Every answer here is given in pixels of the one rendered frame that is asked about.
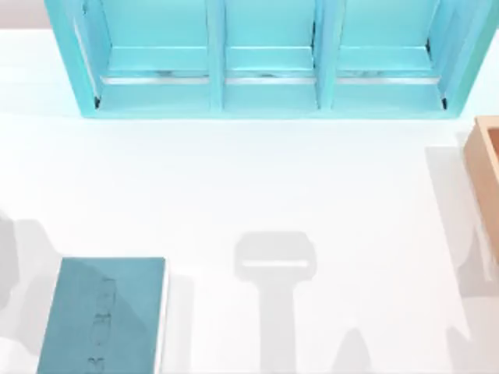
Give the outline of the light blue rack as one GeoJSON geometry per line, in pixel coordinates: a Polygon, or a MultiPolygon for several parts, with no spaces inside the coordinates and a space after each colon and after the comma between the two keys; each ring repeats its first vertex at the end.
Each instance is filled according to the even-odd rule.
{"type": "Polygon", "coordinates": [[[499,0],[44,0],[85,118],[455,118],[499,0]]]}

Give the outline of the teal blue book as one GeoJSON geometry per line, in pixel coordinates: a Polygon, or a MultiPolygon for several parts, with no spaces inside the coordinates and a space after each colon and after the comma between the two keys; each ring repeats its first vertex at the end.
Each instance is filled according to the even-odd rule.
{"type": "Polygon", "coordinates": [[[37,374],[159,374],[168,297],[163,257],[65,257],[37,374]]]}

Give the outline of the salmon-coloured shallow box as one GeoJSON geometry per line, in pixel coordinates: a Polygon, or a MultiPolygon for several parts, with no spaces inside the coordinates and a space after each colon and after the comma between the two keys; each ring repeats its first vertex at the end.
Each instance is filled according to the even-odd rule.
{"type": "Polygon", "coordinates": [[[499,115],[475,117],[463,154],[490,251],[499,266],[499,115]]]}

